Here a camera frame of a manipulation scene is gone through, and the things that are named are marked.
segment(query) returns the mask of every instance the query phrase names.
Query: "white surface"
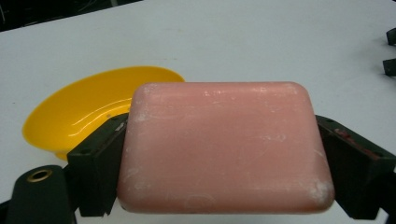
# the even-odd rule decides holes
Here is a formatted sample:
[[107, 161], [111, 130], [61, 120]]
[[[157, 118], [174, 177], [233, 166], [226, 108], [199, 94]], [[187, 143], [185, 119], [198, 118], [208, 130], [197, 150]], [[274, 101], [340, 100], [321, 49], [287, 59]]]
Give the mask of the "white surface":
[[[65, 165], [23, 140], [35, 106], [73, 81], [130, 65], [167, 67], [187, 81], [296, 81], [317, 114], [396, 153], [396, 80], [382, 68], [396, 57], [385, 35], [395, 12], [390, 0], [146, 0], [0, 33], [0, 202], [24, 172]], [[336, 203], [307, 216], [137, 215], [116, 204], [110, 217], [78, 223], [357, 221]]]

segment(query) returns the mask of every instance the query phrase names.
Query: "black bracket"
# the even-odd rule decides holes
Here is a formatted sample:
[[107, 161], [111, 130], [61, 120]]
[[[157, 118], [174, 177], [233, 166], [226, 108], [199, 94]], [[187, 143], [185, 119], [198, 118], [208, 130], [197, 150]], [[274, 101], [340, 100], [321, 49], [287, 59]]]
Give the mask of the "black bracket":
[[83, 217], [110, 214], [127, 119], [122, 114], [106, 121], [67, 154], [63, 169], [42, 166], [22, 175], [11, 200], [0, 204], [0, 223], [77, 223], [77, 208]]
[[340, 123], [317, 116], [335, 200], [355, 219], [375, 219], [379, 208], [396, 217], [396, 157]]
[[[387, 31], [388, 44], [396, 45], [396, 28]], [[388, 77], [396, 77], [396, 59], [389, 59], [382, 62], [384, 65], [385, 75]]]

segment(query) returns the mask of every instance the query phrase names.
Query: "soap bar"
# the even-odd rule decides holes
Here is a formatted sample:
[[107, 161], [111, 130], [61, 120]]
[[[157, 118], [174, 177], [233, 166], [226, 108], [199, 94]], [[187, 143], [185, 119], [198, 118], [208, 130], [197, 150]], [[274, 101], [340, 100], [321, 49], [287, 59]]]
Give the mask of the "soap bar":
[[118, 197], [137, 213], [316, 213], [334, 190], [293, 82], [149, 83], [134, 94]]

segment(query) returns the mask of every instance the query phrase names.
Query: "yellow bowl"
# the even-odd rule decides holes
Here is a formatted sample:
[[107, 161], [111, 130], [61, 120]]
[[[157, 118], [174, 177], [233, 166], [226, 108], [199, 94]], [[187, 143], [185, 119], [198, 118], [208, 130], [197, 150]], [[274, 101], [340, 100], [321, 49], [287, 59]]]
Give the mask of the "yellow bowl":
[[66, 160], [66, 154], [106, 120], [128, 113], [134, 91], [147, 82], [183, 82], [160, 67], [136, 66], [83, 78], [53, 93], [25, 121], [25, 140]]

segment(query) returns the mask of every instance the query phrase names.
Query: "metal screw hole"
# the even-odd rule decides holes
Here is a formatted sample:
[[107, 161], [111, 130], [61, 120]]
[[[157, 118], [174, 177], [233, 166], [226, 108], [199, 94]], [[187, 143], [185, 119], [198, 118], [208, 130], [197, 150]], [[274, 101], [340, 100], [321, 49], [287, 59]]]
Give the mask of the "metal screw hole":
[[50, 177], [50, 175], [52, 175], [51, 170], [36, 171], [27, 177], [27, 181], [31, 183], [40, 182]]

